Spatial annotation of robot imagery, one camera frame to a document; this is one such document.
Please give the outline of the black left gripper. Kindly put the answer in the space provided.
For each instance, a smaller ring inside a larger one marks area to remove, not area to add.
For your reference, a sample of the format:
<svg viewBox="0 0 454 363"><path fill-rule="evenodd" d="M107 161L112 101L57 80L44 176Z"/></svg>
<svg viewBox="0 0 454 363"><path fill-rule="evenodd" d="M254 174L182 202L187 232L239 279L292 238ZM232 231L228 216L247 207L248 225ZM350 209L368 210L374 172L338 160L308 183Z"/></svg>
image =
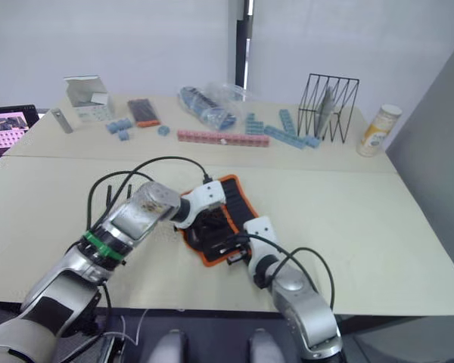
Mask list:
<svg viewBox="0 0 454 363"><path fill-rule="evenodd" d="M215 246L225 242L229 223L221 207L202 211L188 228L190 246Z"/></svg>

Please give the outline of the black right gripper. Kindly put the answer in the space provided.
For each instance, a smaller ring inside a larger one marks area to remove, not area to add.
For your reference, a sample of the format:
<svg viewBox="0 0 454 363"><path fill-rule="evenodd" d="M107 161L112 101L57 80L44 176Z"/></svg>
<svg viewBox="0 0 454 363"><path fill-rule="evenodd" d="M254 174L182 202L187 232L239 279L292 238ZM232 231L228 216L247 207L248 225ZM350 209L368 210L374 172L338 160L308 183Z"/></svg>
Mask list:
<svg viewBox="0 0 454 363"><path fill-rule="evenodd" d="M235 253L228 256L226 259L226 262L228 265L233 265L237 262L242 262L244 261L245 263L248 263L250 260L250 246L247 241L237 241L235 243Z"/></svg>

